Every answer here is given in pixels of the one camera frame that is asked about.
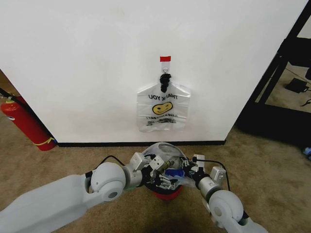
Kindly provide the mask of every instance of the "smiley face print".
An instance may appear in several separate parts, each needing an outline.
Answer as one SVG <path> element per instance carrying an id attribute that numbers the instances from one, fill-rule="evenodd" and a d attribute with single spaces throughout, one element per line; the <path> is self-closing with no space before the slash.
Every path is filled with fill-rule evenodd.
<path id="1" fill-rule="evenodd" d="M 153 106 L 152 111 L 157 114 L 161 115 L 173 108 L 173 104 L 171 102 L 166 102 L 164 104 L 157 104 Z"/>

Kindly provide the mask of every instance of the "brown carpet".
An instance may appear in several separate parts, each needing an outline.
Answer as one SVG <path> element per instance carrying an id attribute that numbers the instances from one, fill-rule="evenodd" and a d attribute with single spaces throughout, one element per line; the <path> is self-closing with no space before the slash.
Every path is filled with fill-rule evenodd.
<path id="1" fill-rule="evenodd" d="M 70 174 L 83 174 L 113 154 L 124 163 L 145 147 L 54 148 L 41 152 L 0 114 L 0 209 L 31 189 Z M 311 162 L 299 148 L 233 129 L 224 146 L 183 146 L 192 157 L 204 154 L 229 170 L 232 190 L 246 212 L 271 233 L 311 232 Z M 59 233 L 84 232 L 224 232 L 214 226 L 195 188 L 177 199 L 157 199 L 145 187 L 99 205 Z"/>

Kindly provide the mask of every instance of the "white wall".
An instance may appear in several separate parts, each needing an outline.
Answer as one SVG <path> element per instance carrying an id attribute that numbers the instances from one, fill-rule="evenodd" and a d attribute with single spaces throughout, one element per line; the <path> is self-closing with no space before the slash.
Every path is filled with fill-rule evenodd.
<path id="1" fill-rule="evenodd" d="M 298 37 L 311 38 L 311 17 L 308 19 L 307 23 L 302 28 L 302 30 L 299 33 Z"/>
<path id="2" fill-rule="evenodd" d="M 306 2 L 3 0 L 0 68 L 59 142 L 224 140 Z M 189 121 L 140 133 L 162 54 Z"/>

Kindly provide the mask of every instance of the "plastic bag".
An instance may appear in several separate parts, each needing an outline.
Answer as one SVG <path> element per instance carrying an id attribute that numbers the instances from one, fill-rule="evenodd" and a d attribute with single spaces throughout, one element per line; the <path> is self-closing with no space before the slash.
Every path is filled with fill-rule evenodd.
<path id="1" fill-rule="evenodd" d="M 186 125 L 190 90 L 169 82 L 166 92 L 161 83 L 138 92 L 137 115 L 141 132 L 182 130 Z"/>

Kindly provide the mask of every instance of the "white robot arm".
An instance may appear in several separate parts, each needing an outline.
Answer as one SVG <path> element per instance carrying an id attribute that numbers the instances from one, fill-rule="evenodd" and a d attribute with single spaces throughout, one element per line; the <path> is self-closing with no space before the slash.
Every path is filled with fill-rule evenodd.
<path id="1" fill-rule="evenodd" d="M 168 179 L 161 172 L 176 166 L 178 161 L 166 161 L 164 158 L 155 154 L 135 153 L 130 163 L 123 167 L 115 163 L 102 163 L 86 174 L 67 176 L 27 192 L 0 212 L 0 232 L 49 233 L 77 220 L 89 208 L 115 200 L 123 190 L 140 185 L 175 189 L 178 183 L 176 179 Z M 185 158 L 180 159 L 183 165 L 186 164 L 183 166 L 185 175 L 195 180 L 204 205 L 218 227 L 225 228 L 229 233 L 267 233 L 245 214 L 235 194 L 221 188 L 225 174 L 223 168 L 214 167 L 209 176 L 204 173 L 204 162 L 197 159 L 204 157 L 196 155 L 196 163 Z"/>

